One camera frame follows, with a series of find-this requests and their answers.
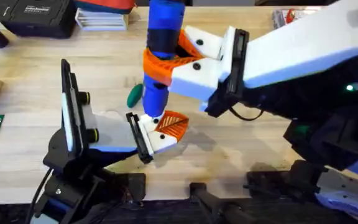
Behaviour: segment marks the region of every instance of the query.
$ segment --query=black box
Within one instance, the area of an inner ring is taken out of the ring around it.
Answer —
[[[13,0],[2,24],[22,37],[69,38],[75,26],[76,7],[72,0]]]

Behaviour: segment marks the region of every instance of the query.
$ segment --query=green led light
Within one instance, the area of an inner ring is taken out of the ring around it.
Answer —
[[[354,90],[354,87],[352,85],[347,85],[346,86],[346,90],[347,91],[353,91]]]
[[[306,135],[309,128],[310,128],[310,126],[308,126],[308,125],[299,125],[295,128],[295,132],[298,134]]]

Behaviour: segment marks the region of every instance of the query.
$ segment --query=black cable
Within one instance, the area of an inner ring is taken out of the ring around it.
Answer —
[[[229,111],[236,117],[240,118],[243,121],[253,121],[258,119],[265,111],[264,110],[260,110],[260,113],[258,114],[258,116],[254,117],[254,118],[245,118],[241,115],[239,115],[232,107],[229,108]]]
[[[111,202],[106,208],[104,208],[104,210],[101,210],[98,215],[93,217],[89,224],[100,224],[106,218],[109,212],[112,212],[121,205],[122,202]]]
[[[45,174],[45,176],[43,177],[43,179],[41,180],[40,185],[37,188],[37,191],[35,191],[34,197],[32,198],[31,204],[30,204],[30,208],[27,211],[27,215],[25,217],[25,222],[24,224],[30,224],[31,221],[31,216],[34,213],[34,206],[35,206],[35,201],[37,200],[38,196],[40,195],[41,189],[44,186],[45,182],[47,181],[50,173],[52,171],[52,168],[49,168],[49,170],[47,171],[47,173]]]

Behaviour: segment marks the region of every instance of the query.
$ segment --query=black screw head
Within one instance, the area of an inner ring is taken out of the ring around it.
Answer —
[[[194,68],[195,70],[200,70],[200,69],[201,69],[201,65],[200,65],[199,63],[194,63],[194,64],[193,64],[193,68]]]
[[[197,44],[197,45],[203,45],[203,44],[204,44],[204,41],[201,40],[201,39],[198,39],[198,40],[196,40],[196,44]]]

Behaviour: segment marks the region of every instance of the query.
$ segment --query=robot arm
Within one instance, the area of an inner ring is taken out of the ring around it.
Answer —
[[[223,38],[186,27],[178,44],[187,57],[163,61],[146,50],[144,70],[199,99],[210,116],[240,102],[290,119],[284,137],[304,159],[358,173],[358,1],[248,36],[233,27]]]

